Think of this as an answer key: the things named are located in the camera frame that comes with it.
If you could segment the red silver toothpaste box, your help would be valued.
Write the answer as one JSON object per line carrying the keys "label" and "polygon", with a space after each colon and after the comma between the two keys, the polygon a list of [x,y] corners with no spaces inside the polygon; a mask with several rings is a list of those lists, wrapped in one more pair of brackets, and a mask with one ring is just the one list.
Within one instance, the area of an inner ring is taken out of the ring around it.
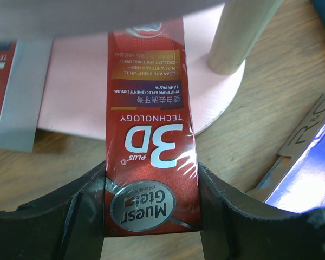
{"label": "red silver toothpaste box", "polygon": [[0,148],[33,150],[52,40],[0,40]]}

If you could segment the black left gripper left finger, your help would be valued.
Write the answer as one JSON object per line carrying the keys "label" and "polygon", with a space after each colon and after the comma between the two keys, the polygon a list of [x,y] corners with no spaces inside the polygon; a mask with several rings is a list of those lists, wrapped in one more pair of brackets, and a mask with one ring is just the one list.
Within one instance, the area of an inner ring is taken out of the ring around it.
{"label": "black left gripper left finger", "polygon": [[57,190],[0,211],[0,259],[100,259],[106,164]]}

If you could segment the red 3D toothpaste box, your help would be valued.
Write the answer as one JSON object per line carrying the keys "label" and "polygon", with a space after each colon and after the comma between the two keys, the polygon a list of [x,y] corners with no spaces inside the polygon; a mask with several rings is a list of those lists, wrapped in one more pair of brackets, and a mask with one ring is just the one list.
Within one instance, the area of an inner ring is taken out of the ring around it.
{"label": "red 3D toothpaste box", "polygon": [[111,32],[105,236],[201,228],[183,19]]}

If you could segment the purple toothpaste box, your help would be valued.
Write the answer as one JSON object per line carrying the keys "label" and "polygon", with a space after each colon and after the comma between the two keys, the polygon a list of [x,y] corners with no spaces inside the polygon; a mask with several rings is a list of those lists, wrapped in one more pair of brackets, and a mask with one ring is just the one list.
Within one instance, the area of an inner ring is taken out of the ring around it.
{"label": "purple toothpaste box", "polygon": [[295,213],[325,208],[325,124],[265,203]]}

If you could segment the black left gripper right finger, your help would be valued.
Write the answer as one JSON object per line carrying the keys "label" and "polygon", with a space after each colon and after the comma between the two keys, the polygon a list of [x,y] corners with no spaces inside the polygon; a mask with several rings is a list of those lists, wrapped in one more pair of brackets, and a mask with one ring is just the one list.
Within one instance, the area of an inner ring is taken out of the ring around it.
{"label": "black left gripper right finger", "polygon": [[325,259],[325,209],[284,211],[198,172],[205,259]]}

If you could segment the silver R&O sensitive toothpaste box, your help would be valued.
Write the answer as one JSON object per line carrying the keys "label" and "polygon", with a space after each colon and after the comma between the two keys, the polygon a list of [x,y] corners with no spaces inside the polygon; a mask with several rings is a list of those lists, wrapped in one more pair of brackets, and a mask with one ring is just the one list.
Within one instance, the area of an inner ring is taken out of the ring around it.
{"label": "silver R&O sensitive toothpaste box", "polygon": [[315,146],[325,134],[325,93],[323,93],[299,125],[279,149],[278,159],[259,184],[247,194],[265,202],[277,190],[303,153]]}

